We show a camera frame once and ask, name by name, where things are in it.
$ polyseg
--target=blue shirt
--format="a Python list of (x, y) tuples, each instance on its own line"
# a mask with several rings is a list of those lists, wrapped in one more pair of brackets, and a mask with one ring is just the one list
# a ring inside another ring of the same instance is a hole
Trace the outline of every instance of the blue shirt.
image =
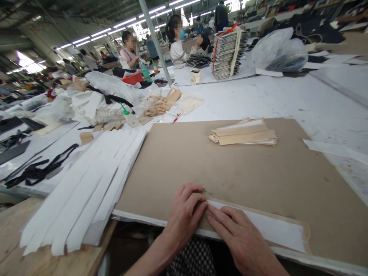
[(156, 47), (154, 46), (153, 40), (149, 39), (146, 41), (146, 46), (149, 50), (149, 54), (151, 55), (151, 58), (155, 58), (158, 56)]
[(194, 31), (195, 31), (196, 33), (201, 33), (201, 32), (203, 31), (203, 25), (202, 25), (202, 23), (200, 23), (200, 24), (199, 24), (199, 27), (198, 27), (198, 24), (196, 24), (196, 25), (194, 26)]

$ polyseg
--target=water bottle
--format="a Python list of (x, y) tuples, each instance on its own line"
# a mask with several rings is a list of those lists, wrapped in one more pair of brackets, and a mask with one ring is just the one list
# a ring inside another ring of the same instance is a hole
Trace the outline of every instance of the water bottle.
[(146, 81), (152, 82), (151, 77), (150, 77), (150, 73), (148, 72), (147, 67), (145, 66), (143, 61), (139, 62), (139, 68), (141, 69), (142, 74), (143, 74), (144, 78), (146, 79)]

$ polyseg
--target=cardboard board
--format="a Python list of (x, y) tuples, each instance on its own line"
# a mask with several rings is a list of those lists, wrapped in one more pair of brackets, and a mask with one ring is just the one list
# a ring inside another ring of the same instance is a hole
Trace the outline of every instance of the cardboard board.
[[(206, 196), (309, 224), (314, 256), (368, 267), (368, 208), (292, 119), (265, 119), (279, 136), (266, 145), (220, 146), (211, 129), (238, 122), (156, 123), (115, 209), (167, 220), (177, 188), (193, 182)], [(199, 227), (212, 231), (206, 219)]]

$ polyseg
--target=black hair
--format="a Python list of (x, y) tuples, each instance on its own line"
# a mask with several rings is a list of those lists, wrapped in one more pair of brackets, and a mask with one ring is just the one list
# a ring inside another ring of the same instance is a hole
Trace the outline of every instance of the black hair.
[(172, 15), (170, 17), (169, 22), (166, 24), (166, 35), (170, 41), (170, 43), (174, 43), (175, 41), (175, 28), (178, 28), (179, 22), (181, 21), (180, 15)]
[(124, 31), (123, 35), (122, 35), (122, 41), (125, 44), (125, 42), (129, 39), (129, 36), (131, 35), (131, 32), (129, 31)]

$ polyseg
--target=red container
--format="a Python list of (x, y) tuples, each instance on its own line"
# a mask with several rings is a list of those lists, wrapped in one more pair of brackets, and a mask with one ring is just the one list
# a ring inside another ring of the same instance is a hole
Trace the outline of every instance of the red container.
[(137, 82), (142, 82), (143, 77), (141, 71), (135, 73), (134, 75), (131, 75), (129, 77), (126, 77), (124, 79), (121, 79), (123, 82), (131, 85), (135, 85)]

